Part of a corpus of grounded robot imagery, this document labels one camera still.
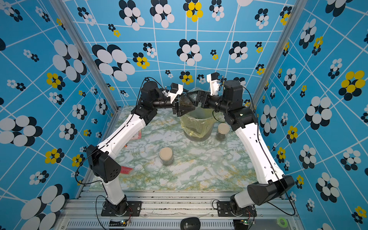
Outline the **clear plastic tea jar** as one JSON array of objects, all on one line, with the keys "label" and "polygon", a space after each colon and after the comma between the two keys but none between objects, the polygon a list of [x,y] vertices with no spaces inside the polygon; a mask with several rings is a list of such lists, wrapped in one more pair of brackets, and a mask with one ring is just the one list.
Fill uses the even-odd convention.
[{"label": "clear plastic tea jar", "polygon": [[180,95],[178,100],[179,111],[191,112],[198,106],[198,91],[187,92],[184,95]]}]

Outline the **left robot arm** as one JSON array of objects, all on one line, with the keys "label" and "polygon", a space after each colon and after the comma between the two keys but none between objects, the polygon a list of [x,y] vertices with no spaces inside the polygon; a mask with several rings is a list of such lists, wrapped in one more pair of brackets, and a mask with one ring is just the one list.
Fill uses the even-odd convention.
[{"label": "left robot arm", "polygon": [[197,92],[189,92],[180,84],[173,83],[167,91],[159,88],[157,82],[148,81],[141,87],[140,97],[126,121],[97,146],[87,148],[89,167],[106,194],[104,207],[108,209],[108,216],[131,212],[118,178],[121,166],[115,159],[120,151],[153,120],[159,108],[171,108],[175,115],[181,117],[195,110],[197,100]]}]

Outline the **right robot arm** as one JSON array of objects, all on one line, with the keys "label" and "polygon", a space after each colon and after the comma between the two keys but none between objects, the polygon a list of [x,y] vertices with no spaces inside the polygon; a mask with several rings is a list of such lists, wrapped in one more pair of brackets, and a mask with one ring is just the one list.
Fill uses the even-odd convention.
[{"label": "right robot arm", "polygon": [[193,110],[201,106],[223,113],[225,122],[241,140],[250,157],[257,181],[231,196],[231,211],[236,216],[243,214],[253,205],[260,206],[287,195],[294,185],[292,176],[285,175],[271,156],[260,133],[254,111],[243,105],[244,89],[239,81],[229,80],[224,82],[221,96],[198,90],[187,92],[179,99],[181,107],[186,106]]}]

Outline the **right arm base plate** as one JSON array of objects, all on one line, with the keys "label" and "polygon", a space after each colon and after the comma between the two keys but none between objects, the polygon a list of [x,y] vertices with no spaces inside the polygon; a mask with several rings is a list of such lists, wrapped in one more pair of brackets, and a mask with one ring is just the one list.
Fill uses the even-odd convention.
[{"label": "right arm base plate", "polygon": [[219,217],[253,218],[257,216],[257,212],[253,206],[240,208],[233,201],[216,201],[215,209]]}]

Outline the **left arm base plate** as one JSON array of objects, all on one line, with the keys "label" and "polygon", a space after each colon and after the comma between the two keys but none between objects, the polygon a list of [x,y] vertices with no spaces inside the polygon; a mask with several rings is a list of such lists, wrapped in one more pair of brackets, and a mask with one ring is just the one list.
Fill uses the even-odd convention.
[{"label": "left arm base plate", "polygon": [[103,217],[138,217],[142,209],[141,201],[122,202],[113,205],[108,201],[103,204],[101,216]]}]

